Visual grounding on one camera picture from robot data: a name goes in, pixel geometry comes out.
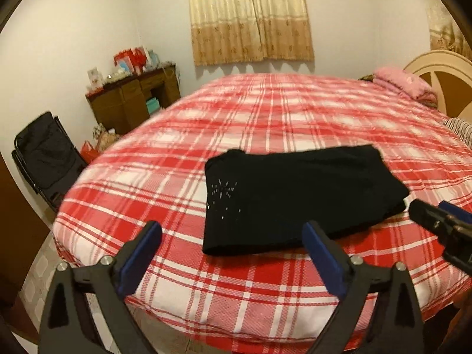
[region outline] folded black garment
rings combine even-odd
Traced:
[[[301,247],[301,227],[319,223],[331,238],[357,233],[405,210],[409,190],[372,145],[251,155],[205,164],[203,252],[213,256]]]

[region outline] blue gripper pad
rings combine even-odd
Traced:
[[[118,252],[115,269],[115,289],[122,298],[134,294],[162,240],[162,228],[149,221],[133,241],[126,242]]]
[[[319,275],[321,276],[328,293],[336,295],[339,299],[343,299],[348,292],[345,284],[346,262],[341,259],[348,259],[348,255],[344,253],[339,245],[331,241],[321,230],[318,224],[307,222],[301,231],[301,239],[308,254],[312,259]]]
[[[453,205],[447,201],[441,201],[438,205],[438,208],[441,210],[447,211],[454,217],[456,217],[459,221],[465,222],[467,224],[472,224],[472,214],[468,211]]]

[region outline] red plastic bag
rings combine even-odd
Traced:
[[[87,164],[90,164],[94,159],[100,156],[100,153],[94,149],[90,142],[85,141],[80,150],[80,155]]]

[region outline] headboard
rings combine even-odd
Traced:
[[[448,50],[433,50],[411,61],[405,71],[416,74],[437,92],[438,110],[472,122],[472,62]]]

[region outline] folded pink quilt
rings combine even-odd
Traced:
[[[374,75],[374,84],[394,91],[402,97],[437,108],[436,92],[421,77],[391,67],[379,68],[374,72]]]

